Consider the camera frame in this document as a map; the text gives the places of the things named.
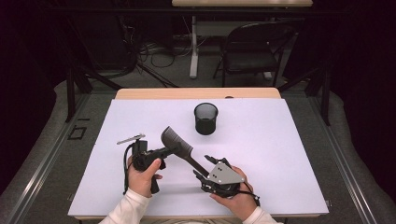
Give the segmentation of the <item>person's left hand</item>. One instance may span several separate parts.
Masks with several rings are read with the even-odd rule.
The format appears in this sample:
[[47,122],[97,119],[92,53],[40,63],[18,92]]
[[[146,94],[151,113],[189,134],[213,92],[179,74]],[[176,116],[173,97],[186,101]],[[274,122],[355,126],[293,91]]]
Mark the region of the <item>person's left hand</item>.
[[163,178],[157,173],[161,164],[162,161],[160,159],[156,159],[145,171],[140,172],[133,167],[133,158],[130,157],[128,159],[128,188],[141,196],[150,198],[152,196],[152,178]]

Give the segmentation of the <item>black mesh cup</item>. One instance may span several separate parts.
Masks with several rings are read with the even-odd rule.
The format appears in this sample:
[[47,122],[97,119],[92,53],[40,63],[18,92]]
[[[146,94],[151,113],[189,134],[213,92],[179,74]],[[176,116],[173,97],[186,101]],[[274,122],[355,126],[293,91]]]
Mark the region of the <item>black mesh cup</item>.
[[201,103],[194,108],[195,130],[201,135],[212,134],[217,127],[218,109],[211,103]]

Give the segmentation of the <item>aluminium floor rail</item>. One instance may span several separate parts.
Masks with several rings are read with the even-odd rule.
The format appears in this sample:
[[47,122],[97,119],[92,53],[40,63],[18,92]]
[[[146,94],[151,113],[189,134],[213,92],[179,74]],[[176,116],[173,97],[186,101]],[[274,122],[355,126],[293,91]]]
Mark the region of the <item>aluminium floor rail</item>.
[[82,95],[69,122],[61,106],[55,106],[21,170],[0,196],[0,224],[79,224],[68,211],[94,142],[91,104],[91,96]]
[[341,177],[344,180],[349,196],[357,209],[362,224],[377,224],[372,209],[369,206],[365,196],[363,195],[361,186],[359,185],[356,177],[354,176],[350,166],[347,163],[347,159],[334,136],[332,128],[326,124],[321,116],[320,104],[318,99],[316,97],[308,97],[308,102],[315,113],[321,129],[323,130],[323,132],[325,132],[326,138],[331,145],[333,159],[336,163]]

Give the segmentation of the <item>black folding chair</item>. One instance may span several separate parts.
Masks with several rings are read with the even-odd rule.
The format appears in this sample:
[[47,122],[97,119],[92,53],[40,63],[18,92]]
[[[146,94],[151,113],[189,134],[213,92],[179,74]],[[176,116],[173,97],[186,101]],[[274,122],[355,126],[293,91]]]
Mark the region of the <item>black folding chair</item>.
[[249,23],[233,29],[221,48],[213,74],[221,71],[222,86],[226,75],[271,73],[276,85],[284,48],[296,34],[287,22]]

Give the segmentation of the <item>black metal stand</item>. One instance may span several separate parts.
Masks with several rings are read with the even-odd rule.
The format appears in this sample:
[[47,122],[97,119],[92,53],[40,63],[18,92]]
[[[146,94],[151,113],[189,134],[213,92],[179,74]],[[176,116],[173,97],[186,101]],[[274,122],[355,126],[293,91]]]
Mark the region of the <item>black metal stand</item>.
[[320,100],[320,115],[327,126],[330,126],[329,120],[329,102],[330,102],[330,88],[331,88],[331,73],[326,68],[313,68],[309,72],[298,76],[295,79],[288,81],[286,84],[277,87],[279,92],[286,91],[289,88],[302,82],[304,79],[309,79],[307,86],[304,89],[306,96],[317,96],[318,91],[321,91]]
[[78,65],[77,67],[71,67],[66,74],[66,89],[67,89],[67,118],[66,122],[69,122],[76,114],[76,98],[75,98],[75,87],[84,93],[88,94],[92,92],[92,85],[89,81],[89,77],[100,81],[107,85],[113,90],[120,90],[121,86],[115,82],[107,79],[100,75],[96,71],[88,68],[85,65]]

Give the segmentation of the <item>black comb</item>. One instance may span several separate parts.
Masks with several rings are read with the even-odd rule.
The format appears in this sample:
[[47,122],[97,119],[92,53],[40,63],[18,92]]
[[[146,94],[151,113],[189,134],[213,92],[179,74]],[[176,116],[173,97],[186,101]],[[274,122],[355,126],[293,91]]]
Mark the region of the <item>black comb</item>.
[[193,147],[183,140],[170,126],[166,127],[163,131],[161,140],[165,147],[176,147],[176,155],[178,157],[190,164],[201,175],[208,176],[208,171],[191,156]]

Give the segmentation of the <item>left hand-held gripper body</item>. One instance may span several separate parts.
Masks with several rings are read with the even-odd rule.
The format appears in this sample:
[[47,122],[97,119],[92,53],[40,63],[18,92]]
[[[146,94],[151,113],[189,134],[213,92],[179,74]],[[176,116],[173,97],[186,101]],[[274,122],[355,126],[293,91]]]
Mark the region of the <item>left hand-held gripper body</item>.
[[130,145],[125,149],[123,155],[123,171],[124,171],[124,192],[126,193],[128,189],[128,159],[133,158],[133,167],[140,172],[145,171],[156,159],[160,159],[162,164],[160,169],[166,167],[164,159],[166,156],[162,155],[163,148],[148,150],[148,142],[143,141],[142,138],[145,137],[144,134],[138,134],[133,137],[127,138],[125,140],[119,141],[118,145],[124,143],[130,143]]

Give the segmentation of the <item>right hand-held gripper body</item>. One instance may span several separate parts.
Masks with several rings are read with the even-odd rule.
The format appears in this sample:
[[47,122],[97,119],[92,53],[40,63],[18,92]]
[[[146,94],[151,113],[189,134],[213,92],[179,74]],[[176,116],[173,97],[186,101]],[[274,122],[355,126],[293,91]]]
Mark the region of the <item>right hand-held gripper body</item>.
[[245,181],[240,174],[233,170],[225,158],[221,159],[221,162],[218,164],[215,164],[215,167],[205,179],[207,183],[201,183],[201,189],[220,197],[232,197],[236,195],[240,189],[240,184]]

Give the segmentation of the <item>person's right hand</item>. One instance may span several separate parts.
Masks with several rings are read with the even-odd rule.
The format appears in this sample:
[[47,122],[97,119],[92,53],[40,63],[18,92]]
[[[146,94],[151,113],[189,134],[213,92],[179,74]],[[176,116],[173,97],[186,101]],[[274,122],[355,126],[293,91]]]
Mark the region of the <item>person's right hand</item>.
[[237,218],[243,221],[255,210],[257,204],[252,196],[253,187],[248,183],[245,173],[236,166],[233,166],[233,170],[245,179],[245,182],[240,184],[242,193],[236,194],[232,198],[221,198],[216,194],[211,194],[210,197],[227,207]]

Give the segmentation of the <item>white desk leg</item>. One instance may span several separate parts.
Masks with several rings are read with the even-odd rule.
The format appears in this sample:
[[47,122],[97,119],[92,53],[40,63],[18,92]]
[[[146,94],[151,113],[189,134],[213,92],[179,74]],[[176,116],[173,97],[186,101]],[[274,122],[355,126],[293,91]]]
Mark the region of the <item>white desk leg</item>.
[[190,78],[196,79],[198,75],[198,48],[197,48],[197,32],[196,17],[191,17],[191,68]]

